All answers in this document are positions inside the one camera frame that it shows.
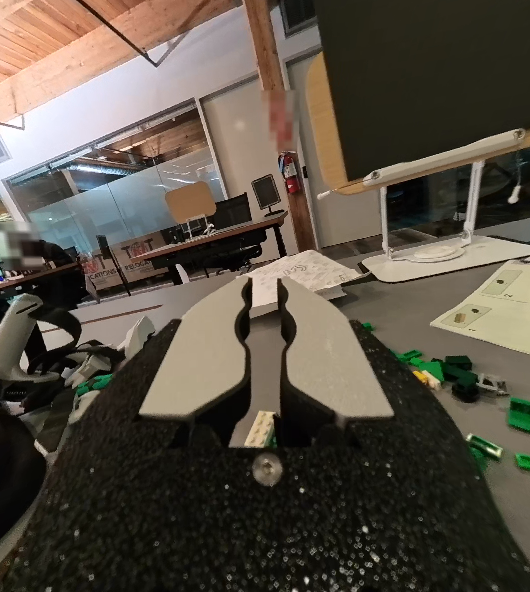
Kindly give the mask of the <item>small black monitor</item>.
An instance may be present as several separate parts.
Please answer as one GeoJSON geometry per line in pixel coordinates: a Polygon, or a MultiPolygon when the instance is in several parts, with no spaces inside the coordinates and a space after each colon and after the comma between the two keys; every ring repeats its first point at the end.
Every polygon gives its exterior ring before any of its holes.
{"type": "Polygon", "coordinates": [[[261,211],[267,210],[266,217],[280,214],[282,210],[272,210],[272,206],[281,203],[275,179],[272,174],[264,175],[251,182],[257,203],[261,211]]]}

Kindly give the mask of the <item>wooden-backed screen on stand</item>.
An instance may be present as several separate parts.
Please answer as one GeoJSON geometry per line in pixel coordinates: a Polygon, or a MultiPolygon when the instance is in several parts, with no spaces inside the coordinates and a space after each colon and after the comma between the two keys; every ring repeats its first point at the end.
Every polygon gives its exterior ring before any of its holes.
{"type": "Polygon", "coordinates": [[[190,227],[193,221],[204,221],[204,235],[215,234],[215,228],[208,218],[216,213],[217,204],[206,182],[199,181],[168,191],[165,193],[165,202],[175,222],[187,229],[190,240],[193,240],[190,227]]]}

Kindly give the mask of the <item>brown office desk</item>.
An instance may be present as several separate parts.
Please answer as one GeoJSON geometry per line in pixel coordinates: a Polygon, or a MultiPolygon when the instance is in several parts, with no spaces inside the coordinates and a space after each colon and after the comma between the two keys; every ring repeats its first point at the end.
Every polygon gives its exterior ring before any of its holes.
{"type": "Polygon", "coordinates": [[[249,237],[253,234],[258,234],[259,237],[251,239],[254,242],[259,241],[264,243],[267,240],[266,232],[269,229],[274,231],[278,257],[282,258],[287,255],[287,251],[281,228],[288,215],[289,213],[287,211],[283,211],[277,215],[263,217],[257,221],[250,221],[217,231],[210,236],[202,235],[193,240],[157,248],[142,255],[134,256],[131,259],[131,263],[135,264],[147,261],[150,262],[155,270],[165,268],[170,273],[174,273],[177,271],[176,265],[203,263],[206,258],[215,256],[219,250],[218,243],[225,239],[231,239],[236,236],[249,237]]]}
{"type": "Polygon", "coordinates": [[[39,286],[40,284],[48,284],[51,281],[60,279],[66,274],[73,272],[79,273],[82,276],[82,265],[78,262],[64,265],[55,269],[45,270],[43,272],[32,273],[23,277],[15,277],[13,279],[4,280],[0,283],[0,300],[8,300],[20,292],[24,292],[29,287],[39,286]]]}

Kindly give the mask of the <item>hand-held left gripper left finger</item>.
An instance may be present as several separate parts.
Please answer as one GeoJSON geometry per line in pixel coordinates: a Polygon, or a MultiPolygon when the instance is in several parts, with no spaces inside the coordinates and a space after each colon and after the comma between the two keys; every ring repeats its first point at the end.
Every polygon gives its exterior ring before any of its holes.
{"type": "Polygon", "coordinates": [[[206,425],[231,440],[251,404],[250,309],[251,278],[240,276],[186,312],[140,417],[206,425]]]}

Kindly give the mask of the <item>green plastic parts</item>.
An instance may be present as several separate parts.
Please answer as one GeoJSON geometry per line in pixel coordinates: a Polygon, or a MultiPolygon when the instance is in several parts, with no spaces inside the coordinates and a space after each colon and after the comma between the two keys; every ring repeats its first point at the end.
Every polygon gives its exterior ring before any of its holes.
{"type": "Polygon", "coordinates": [[[76,388],[76,395],[82,397],[87,393],[103,390],[110,383],[112,378],[113,373],[93,376],[91,379],[78,385],[76,388]]]}

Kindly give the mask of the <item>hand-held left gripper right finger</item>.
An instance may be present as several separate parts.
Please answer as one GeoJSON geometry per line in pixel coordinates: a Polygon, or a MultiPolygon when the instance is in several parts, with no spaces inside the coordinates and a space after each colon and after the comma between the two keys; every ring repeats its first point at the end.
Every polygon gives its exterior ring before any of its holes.
{"type": "Polygon", "coordinates": [[[278,446],[311,446],[326,432],[394,418],[352,322],[288,277],[277,281],[281,334],[278,446]]]}

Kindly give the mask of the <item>wooden post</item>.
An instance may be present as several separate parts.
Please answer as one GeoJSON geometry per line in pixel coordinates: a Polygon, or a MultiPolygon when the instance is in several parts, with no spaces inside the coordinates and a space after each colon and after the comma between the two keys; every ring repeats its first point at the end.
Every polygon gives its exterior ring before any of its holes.
{"type": "MultiPolygon", "coordinates": [[[[293,150],[297,143],[295,102],[286,90],[282,76],[277,44],[267,1],[243,1],[253,41],[257,70],[264,93],[264,107],[269,117],[271,139],[279,155],[297,157],[293,150]]],[[[286,190],[289,212],[298,251],[315,248],[311,214],[301,180],[296,190],[286,190]]]]}

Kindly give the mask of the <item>white plastic part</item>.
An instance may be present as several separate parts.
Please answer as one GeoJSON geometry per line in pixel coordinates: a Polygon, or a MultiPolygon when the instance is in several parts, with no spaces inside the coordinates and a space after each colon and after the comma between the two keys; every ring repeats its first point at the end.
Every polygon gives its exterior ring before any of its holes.
{"type": "Polygon", "coordinates": [[[143,315],[139,321],[130,328],[126,334],[124,341],[120,345],[125,359],[133,358],[139,351],[141,351],[151,336],[155,333],[153,322],[143,315]]]}

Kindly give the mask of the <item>black office chair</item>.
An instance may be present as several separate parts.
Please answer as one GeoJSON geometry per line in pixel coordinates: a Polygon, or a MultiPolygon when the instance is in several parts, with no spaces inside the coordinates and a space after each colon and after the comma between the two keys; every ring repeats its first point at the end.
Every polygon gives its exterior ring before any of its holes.
{"type": "MultiPolygon", "coordinates": [[[[232,199],[217,203],[213,216],[213,224],[217,230],[224,230],[252,221],[251,210],[246,193],[232,199]]],[[[261,242],[254,242],[251,238],[259,237],[253,234],[249,237],[236,236],[218,243],[216,255],[206,260],[206,267],[216,269],[216,275],[224,271],[235,272],[243,268],[250,269],[253,259],[263,253],[261,242]]]]}

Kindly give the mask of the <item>white printed paper bag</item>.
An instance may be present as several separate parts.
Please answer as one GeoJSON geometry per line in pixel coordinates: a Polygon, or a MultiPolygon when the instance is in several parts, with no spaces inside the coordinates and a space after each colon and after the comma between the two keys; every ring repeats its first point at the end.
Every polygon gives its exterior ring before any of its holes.
{"type": "Polygon", "coordinates": [[[250,318],[261,317],[277,309],[277,281],[292,279],[326,300],[345,295],[343,285],[370,275],[348,268],[317,251],[285,256],[247,273],[253,281],[253,303],[250,318]]]}

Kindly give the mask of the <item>white desk lamp board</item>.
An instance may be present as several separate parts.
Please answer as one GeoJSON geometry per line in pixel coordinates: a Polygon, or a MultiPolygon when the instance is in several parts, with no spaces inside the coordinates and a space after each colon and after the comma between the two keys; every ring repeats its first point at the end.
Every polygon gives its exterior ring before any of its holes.
{"type": "Polygon", "coordinates": [[[382,253],[362,265],[396,284],[530,258],[474,238],[486,160],[530,147],[530,1],[315,1],[322,55],[306,83],[330,194],[379,191],[382,253]],[[459,237],[395,251],[390,186],[471,165],[459,237]]]}

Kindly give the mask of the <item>high vent grille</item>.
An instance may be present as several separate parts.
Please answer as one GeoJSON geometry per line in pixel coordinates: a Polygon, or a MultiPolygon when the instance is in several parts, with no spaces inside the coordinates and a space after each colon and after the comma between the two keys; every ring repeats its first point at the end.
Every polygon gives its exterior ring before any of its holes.
{"type": "Polygon", "coordinates": [[[314,1],[279,1],[286,37],[318,24],[314,1]]]}

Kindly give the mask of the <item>red fire extinguisher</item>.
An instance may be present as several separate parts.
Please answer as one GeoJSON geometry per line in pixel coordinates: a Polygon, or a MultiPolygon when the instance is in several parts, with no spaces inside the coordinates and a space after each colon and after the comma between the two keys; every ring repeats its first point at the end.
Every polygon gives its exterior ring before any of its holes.
{"type": "Polygon", "coordinates": [[[282,175],[287,195],[301,192],[302,186],[299,175],[299,163],[295,152],[281,152],[278,157],[278,168],[282,175]]]}

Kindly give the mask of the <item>white studded brick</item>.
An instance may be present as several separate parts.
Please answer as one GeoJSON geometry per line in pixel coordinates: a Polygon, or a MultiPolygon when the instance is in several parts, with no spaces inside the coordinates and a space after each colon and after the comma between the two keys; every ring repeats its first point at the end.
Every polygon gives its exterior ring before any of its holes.
{"type": "Polygon", "coordinates": [[[257,412],[254,422],[244,442],[245,448],[271,447],[275,438],[275,413],[273,411],[260,410],[257,412]]]}

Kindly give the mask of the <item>grey desk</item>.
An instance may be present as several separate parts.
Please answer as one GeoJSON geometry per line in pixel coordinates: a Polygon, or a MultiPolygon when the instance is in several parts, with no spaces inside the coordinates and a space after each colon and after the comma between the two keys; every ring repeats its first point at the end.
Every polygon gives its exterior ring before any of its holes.
{"type": "MultiPolygon", "coordinates": [[[[530,399],[530,356],[431,328],[491,274],[364,281],[340,308],[385,350],[467,353],[530,399]]],[[[56,494],[10,553],[0,591],[530,591],[530,435],[504,405],[392,396],[411,429],[358,428],[359,445],[282,450],[267,488],[249,451],[159,448],[134,419],[165,341],[85,415],[56,494]]]]}

